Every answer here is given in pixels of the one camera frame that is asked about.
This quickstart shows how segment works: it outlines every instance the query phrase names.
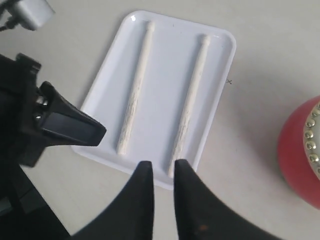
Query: wooden stick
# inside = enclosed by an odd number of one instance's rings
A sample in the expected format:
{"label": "wooden stick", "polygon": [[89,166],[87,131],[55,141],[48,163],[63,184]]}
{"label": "wooden stick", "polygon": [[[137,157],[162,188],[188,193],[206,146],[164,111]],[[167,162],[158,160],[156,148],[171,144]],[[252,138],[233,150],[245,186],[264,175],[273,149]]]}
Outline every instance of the wooden stick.
{"label": "wooden stick", "polygon": [[183,146],[186,141],[190,118],[196,101],[199,83],[202,77],[202,73],[204,71],[209,45],[210,36],[205,35],[202,39],[201,47],[195,62],[189,89],[184,102],[178,132],[174,141],[170,166],[168,169],[168,175],[170,178],[174,177],[175,161],[182,158]]}
{"label": "wooden stick", "polygon": [[138,64],[135,70],[130,98],[126,108],[124,122],[122,125],[120,138],[116,148],[116,152],[121,155],[125,155],[127,152],[127,146],[128,146],[131,131],[133,128],[138,99],[139,99],[142,83],[143,83],[146,68],[147,68],[148,56],[151,49],[152,36],[153,36],[154,30],[155,30],[155,23],[153,21],[150,21],[146,27],[146,33],[143,39]]}

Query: metal stud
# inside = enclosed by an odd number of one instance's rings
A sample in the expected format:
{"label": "metal stud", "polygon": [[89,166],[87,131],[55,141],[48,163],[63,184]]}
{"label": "metal stud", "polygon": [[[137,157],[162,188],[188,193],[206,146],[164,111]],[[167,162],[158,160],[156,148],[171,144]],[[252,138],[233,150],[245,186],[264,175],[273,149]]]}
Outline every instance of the metal stud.
{"label": "metal stud", "polygon": [[307,130],[304,132],[304,137],[306,139],[312,139],[314,137],[314,133],[311,130]]}
{"label": "metal stud", "polygon": [[320,115],[320,110],[319,109],[313,109],[313,111],[311,112],[312,117],[317,117]]}
{"label": "metal stud", "polygon": [[314,141],[307,141],[305,143],[305,147],[309,150],[312,150],[312,149],[316,149],[317,146],[316,146],[316,143]]}
{"label": "metal stud", "polygon": [[319,162],[319,157],[318,157],[318,155],[317,154],[310,154],[309,155],[309,160],[311,161],[311,162],[313,162],[313,163],[317,163],[317,162]]}
{"label": "metal stud", "polygon": [[316,125],[316,120],[314,120],[313,118],[310,118],[306,121],[305,125],[308,128],[312,128],[314,125]]}

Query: white rectangular tray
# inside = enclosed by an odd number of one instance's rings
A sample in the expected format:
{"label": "white rectangular tray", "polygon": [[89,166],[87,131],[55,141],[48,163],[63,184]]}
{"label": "white rectangular tray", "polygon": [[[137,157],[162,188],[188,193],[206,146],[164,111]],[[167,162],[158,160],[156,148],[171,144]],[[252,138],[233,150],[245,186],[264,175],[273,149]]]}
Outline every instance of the white rectangular tray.
{"label": "white rectangular tray", "polygon": [[[116,147],[149,21],[155,23],[151,50],[127,154],[121,157]],[[140,161],[151,161],[154,183],[173,189],[168,167],[203,35],[211,36],[211,43],[183,146],[183,157],[196,170],[236,41],[226,30],[147,11],[123,20],[81,108],[106,127],[103,140],[98,147],[73,150],[128,174]]]}

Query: stick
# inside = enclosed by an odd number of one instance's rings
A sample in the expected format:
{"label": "stick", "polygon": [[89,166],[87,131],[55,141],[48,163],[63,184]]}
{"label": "stick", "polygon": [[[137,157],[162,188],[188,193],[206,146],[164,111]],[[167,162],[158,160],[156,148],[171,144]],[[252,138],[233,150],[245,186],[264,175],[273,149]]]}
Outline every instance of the stick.
{"label": "stick", "polygon": [[124,122],[122,125],[120,138],[116,148],[116,152],[121,155],[125,155],[127,152],[127,146],[128,146],[131,131],[133,128],[138,99],[141,92],[142,83],[145,77],[146,67],[148,63],[148,56],[151,49],[152,35],[154,30],[155,30],[155,23],[153,21],[150,21],[146,27],[146,33],[142,42],[142,48],[141,48],[138,64],[135,70],[130,98],[126,108]]}
{"label": "stick", "polygon": [[192,115],[192,110],[195,104],[199,83],[204,71],[204,66],[207,58],[208,48],[210,44],[210,36],[205,35],[201,42],[201,47],[193,69],[189,89],[184,102],[184,107],[179,123],[177,135],[175,137],[168,175],[174,177],[175,161],[181,159],[183,146],[186,141],[187,131]]}

